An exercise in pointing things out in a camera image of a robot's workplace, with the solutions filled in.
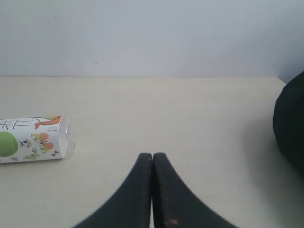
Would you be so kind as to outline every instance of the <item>black fabric object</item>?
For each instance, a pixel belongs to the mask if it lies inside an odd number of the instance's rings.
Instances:
[[[75,228],[148,228],[151,171],[151,154],[139,154],[135,165],[116,193]]]
[[[155,228],[235,228],[188,189],[164,153],[154,155],[152,201]]]
[[[280,151],[304,177],[304,72],[290,81],[278,97],[273,129]]]

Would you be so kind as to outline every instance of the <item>cartoon graphic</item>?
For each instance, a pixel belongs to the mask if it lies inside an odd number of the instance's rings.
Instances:
[[[42,117],[43,119],[49,120],[49,121],[42,121],[42,122],[39,119],[36,119],[36,120],[38,120],[38,123],[35,123],[35,129],[37,130],[40,127],[40,125],[55,125],[55,124],[58,124],[58,123],[60,123],[61,117],[62,116]]]
[[[31,137],[34,141],[40,144],[40,150],[43,154],[45,154],[54,147],[53,143],[47,142],[48,139],[47,133],[31,134]]]
[[[58,151],[54,151],[54,153],[52,154],[53,157],[56,157],[59,154]]]
[[[37,157],[39,157],[39,154],[37,153],[37,149],[33,148],[31,155],[25,156],[23,159],[33,159],[33,160],[35,160]]]
[[[12,133],[0,132],[0,157],[12,156],[20,147],[26,146],[29,148],[31,145],[32,142],[30,140],[25,139],[20,142],[16,140]]]

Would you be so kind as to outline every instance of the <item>bottle label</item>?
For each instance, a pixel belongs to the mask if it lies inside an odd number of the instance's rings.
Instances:
[[[0,119],[0,163],[63,158],[58,140],[61,117]]]

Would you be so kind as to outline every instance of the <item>table surface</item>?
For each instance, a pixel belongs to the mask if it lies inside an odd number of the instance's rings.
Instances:
[[[74,118],[75,153],[0,165],[3,228],[67,228],[165,152],[189,188],[240,228],[302,228],[304,184],[272,131],[277,78],[0,78],[2,118]]]

